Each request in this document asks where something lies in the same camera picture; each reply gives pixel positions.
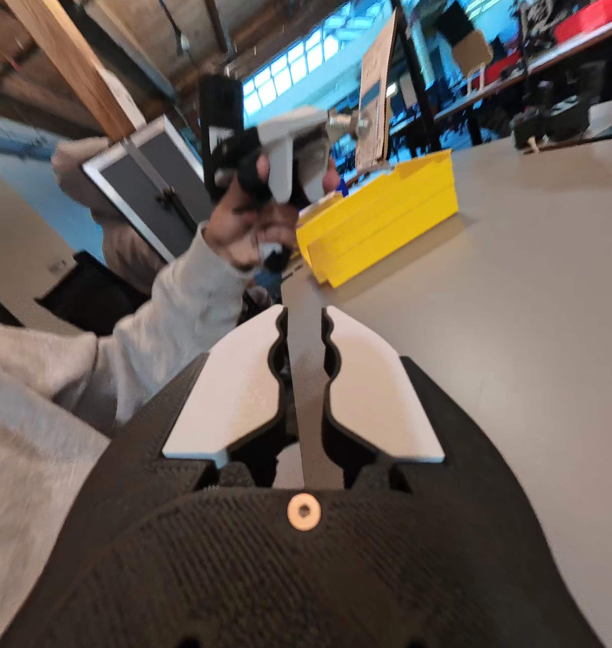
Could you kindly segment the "red plastic bin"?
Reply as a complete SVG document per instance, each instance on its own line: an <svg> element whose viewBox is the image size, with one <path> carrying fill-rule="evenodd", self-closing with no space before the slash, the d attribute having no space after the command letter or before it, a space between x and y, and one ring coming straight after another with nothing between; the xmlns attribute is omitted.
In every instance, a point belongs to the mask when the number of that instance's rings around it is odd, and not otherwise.
<svg viewBox="0 0 612 648"><path fill-rule="evenodd" d="M520 51L513 51L505 58L490 63L483 74L483 85L489 85L501 78L502 71L514 68L521 60Z"/></svg>
<svg viewBox="0 0 612 648"><path fill-rule="evenodd" d="M558 45L588 34L612 22L612 1L593 1L557 24L553 34Z"/></svg>

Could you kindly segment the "wooden post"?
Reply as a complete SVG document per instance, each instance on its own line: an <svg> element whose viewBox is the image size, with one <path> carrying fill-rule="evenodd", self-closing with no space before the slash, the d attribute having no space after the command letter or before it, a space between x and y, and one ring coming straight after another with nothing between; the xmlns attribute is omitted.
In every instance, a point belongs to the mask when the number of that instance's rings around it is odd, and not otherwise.
<svg viewBox="0 0 612 648"><path fill-rule="evenodd" d="M108 71L58 1L7 6L113 142L147 121L123 83Z"/></svg>

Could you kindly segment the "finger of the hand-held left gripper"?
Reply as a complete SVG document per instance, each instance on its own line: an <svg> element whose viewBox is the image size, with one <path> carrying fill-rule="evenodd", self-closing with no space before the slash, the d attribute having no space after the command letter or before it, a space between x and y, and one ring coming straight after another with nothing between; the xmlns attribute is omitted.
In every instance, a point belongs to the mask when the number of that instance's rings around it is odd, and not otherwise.
<svg viewBox="0 0 612 648"><path fill-rule="evenodd" d="M274 201L287 204L302 191L306 204L325 196L331 142L328 112L298 108L258 124L262 153L269 159L268 187Z"/></svg>

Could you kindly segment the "grey desk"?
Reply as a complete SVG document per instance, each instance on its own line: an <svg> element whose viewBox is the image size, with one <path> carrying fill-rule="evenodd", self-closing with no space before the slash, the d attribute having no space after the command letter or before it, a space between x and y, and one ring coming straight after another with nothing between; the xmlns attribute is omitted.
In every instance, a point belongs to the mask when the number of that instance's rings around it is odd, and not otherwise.
<svg viewBox="0 0 612 648"><path fill-rule="evenodd" d="M612 140L452 154L459 212L332 289L282 286L306 486L342 486L321 447L321 309L410 357L524 487L571 593L612 647Z"/></svg>

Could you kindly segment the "tan board stand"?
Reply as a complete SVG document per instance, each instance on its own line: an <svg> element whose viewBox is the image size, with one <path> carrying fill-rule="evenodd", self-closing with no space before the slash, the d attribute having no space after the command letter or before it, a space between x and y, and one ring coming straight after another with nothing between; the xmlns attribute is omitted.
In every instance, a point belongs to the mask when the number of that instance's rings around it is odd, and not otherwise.
<svg viewBox="0 0 612 648"><path fill-rule="evenodd" d="M485 71L493 61L494 51L480 29L474 29L452 47L452 57L466 81L470 97L485 87Z"/></svg>

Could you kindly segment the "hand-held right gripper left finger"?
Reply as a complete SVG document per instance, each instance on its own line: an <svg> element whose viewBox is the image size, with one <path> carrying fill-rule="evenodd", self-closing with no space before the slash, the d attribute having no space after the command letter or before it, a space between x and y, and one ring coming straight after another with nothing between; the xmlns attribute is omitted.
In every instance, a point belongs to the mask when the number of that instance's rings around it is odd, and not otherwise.
<svg viewBox="0 0 612 648"><path fill-rule="evenodd" d="M161 453L265 466L296 443L286 428L287 308L274 305L223 337L202 366Z"/></svg>

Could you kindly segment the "person's grey sweatshirt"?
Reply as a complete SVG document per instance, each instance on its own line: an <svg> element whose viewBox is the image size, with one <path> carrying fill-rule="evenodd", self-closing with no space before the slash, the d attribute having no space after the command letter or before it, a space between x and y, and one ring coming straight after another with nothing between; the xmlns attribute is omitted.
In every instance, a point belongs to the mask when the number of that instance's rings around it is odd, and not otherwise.
<svg viewBox="0 0 612 648"><path fill-rule="evenodd" d="M83 482L107 447L69 411L96 360L92 334L0 324L0 637L42 574Z"/></svg>

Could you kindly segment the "black vertical pole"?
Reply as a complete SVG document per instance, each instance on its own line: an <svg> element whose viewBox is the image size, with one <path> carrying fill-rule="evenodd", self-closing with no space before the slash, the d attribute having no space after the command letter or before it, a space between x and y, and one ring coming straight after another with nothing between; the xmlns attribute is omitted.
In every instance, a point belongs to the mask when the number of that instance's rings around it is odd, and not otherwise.
<svg viewBox="0 0 612 648"><path fill-rule="evenodd" d="M396 33L404 51L407 69L416 94L426 141L432 152L438 152L441 150L441 142L433 120L430 101L426 94L421 62L415 51L414 42L407 32L407 20L402 3L401 1L391 1L390 3L396 13Z"/></svg>

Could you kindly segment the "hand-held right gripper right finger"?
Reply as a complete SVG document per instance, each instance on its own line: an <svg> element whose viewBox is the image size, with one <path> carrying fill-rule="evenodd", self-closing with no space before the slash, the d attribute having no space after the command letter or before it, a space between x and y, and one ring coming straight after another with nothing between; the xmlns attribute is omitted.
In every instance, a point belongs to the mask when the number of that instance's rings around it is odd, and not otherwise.
<svg viewBox="0 0 612 648"><path fill-rule="evenodd" d="M321 315L328 457L338 465L361 465L379 454L442 463L445 452L398 352L337 307L327 306Z"/></svg>

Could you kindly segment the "black screen panel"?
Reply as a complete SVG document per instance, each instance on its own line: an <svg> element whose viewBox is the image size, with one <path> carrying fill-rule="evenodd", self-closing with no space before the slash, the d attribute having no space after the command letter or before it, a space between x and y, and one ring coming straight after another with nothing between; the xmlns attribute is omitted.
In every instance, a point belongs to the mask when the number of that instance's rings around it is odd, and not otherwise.
<svg viewBox="0 0 612 648"><path fill-rule="evenodd" d="M475 31L472 21L458 1L453 1L448 8L433 22L438 33L454 48L465 37Z"/></svg>

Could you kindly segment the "yellow plastic bin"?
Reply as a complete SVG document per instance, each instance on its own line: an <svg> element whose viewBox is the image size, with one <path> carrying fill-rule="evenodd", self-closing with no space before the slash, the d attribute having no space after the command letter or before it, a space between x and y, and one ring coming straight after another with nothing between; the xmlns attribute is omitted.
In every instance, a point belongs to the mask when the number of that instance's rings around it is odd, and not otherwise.
<svg viewBox="0 0 612 648"><path fill-rule="evenodd" d="M452 150L398 163L355 192L307 209L298 250L319 284L337 288L459 210Z"/></svg>

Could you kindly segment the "silver framed dark board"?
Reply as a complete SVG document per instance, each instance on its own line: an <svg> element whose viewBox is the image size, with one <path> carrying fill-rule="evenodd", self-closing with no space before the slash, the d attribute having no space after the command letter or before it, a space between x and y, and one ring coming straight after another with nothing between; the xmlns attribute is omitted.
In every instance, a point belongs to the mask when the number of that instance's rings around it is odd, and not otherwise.
<svg viewBox="0 0 612 648"><path fill-rule="evenodd" d="M167 263L212 214L204 169L165 115L83 163L83 172Z"/></svg>

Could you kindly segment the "steel hex bolt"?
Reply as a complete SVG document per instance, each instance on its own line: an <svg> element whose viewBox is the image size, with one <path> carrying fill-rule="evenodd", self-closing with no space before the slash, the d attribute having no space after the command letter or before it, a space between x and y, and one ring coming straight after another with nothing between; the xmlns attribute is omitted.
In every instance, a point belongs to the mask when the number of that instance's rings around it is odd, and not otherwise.
<svg viewBox="0 0 612 648"><path fill-rule="evenodd" d="M346 135L357 141L369 134L372 125L373 122L368 111L355 110L350 114L330 111L327 117L326 132L331 143L339 141Z"/></svg>

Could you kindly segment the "brown document stand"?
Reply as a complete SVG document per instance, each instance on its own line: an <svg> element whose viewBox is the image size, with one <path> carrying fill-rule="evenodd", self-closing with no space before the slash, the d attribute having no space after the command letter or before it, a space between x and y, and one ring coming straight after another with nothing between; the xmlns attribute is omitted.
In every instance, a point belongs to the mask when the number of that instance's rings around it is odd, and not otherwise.
<svg viewBox="0 0 612 648"><path fill-rule="evenodd" d="M369 172L383 164L388 152L388 77L399 12L394 10L362 58L356 172Z"/></svg>

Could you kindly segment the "black fabric object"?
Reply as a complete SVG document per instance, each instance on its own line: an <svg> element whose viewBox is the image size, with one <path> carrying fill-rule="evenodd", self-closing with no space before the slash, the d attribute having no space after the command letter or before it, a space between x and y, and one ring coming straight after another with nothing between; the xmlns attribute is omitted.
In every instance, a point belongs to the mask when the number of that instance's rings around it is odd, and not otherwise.
<svg viewBox="0 0 612 648"><path fill-rule="evenodd" d="M99 337L134 314L149 297L119 277L93 255L79 251L75 266L35 303L60 320Z"/></svg>

